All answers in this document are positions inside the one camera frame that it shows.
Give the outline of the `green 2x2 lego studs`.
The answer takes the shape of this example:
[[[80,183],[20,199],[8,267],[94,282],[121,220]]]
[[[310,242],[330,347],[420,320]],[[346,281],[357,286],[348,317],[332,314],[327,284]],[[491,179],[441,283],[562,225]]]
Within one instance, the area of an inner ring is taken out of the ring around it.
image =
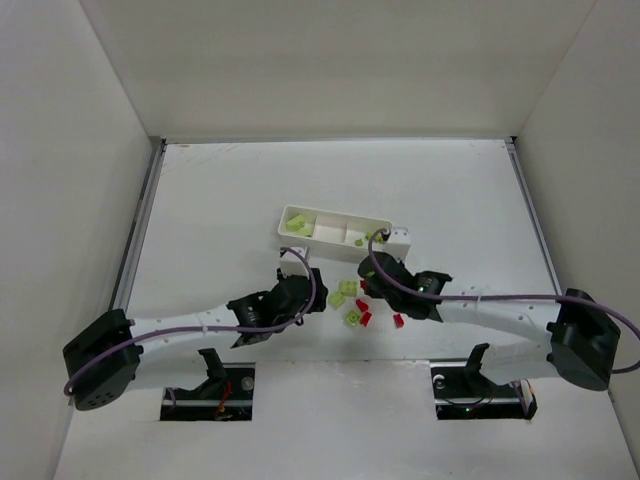
[[[347,297],[355,297],[358,295],[360,284],[357,280],[340,280],[338,291]]]

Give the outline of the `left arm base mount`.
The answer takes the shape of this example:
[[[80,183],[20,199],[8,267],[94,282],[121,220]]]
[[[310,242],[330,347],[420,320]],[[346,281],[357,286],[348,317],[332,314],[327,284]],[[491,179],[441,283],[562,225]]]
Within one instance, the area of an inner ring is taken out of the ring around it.
[[[256,365],[223,363],[213,348],[198,351],[205,377],[195,387],[164,390],[160,421],[246,422],[253,416]]]

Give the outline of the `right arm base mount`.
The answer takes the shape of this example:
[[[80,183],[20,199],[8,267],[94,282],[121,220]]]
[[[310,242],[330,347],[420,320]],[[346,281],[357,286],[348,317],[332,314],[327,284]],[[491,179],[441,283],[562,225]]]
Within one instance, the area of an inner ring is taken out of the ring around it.
[[[481,355],[489,344],[473,348],[469,358],[430,363],[435,412],[438,420],[530,421],[538,402],[528,380],[497,385],[480,374]]]

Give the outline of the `red lego block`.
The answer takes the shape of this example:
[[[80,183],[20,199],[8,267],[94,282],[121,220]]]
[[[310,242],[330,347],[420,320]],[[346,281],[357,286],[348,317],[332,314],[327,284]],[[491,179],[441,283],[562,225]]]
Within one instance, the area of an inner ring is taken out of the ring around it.
[[[394,320],[394,325],[397,329],[404,327],[404,320],[401,314],[394,314],[393,320]]]

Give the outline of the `green 2x3 lego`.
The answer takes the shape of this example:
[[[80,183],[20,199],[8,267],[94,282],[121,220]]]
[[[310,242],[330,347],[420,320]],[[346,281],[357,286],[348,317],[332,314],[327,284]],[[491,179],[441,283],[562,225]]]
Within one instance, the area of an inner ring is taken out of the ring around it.
[[[305,226],[306,226],[306,218],[301,214],[298,214],[292,217],[285,223],[285,227],[288,232],[299,231],[301,229],[304,229]]]
[[[311,237],[313,234],[313,229],[310,227],[303,227],[295,231],[295,234],[301,237]]]

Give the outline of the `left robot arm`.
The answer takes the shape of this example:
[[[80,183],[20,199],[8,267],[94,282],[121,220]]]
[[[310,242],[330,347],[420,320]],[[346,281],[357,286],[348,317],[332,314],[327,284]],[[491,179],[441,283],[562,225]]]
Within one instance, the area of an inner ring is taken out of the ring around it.
[[[77,410],[91,411],[132,390],[217,388],[225,375],[215,338],[235,335],[234,349],[257,345],[325,310],[319,269],[276,278],[267,291],[203,312],[156,319],[130,319],[122,309],[103,313],[63,347],[65,396]]]

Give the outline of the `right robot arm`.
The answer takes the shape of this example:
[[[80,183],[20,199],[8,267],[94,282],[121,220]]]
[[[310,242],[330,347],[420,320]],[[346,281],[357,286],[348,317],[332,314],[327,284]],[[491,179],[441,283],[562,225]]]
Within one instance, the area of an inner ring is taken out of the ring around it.
[[[592,306],[584,292],[565,301],[503,301],[487,287],[463,286],[435,271],[410,273],[384,252],[365,257],[357,269],[367,295],[415,320],[469,324],[516,336],[511,344],[482,341],[465,366],[480,383],[558,377],[577,387],[608,388],[619,327]]]

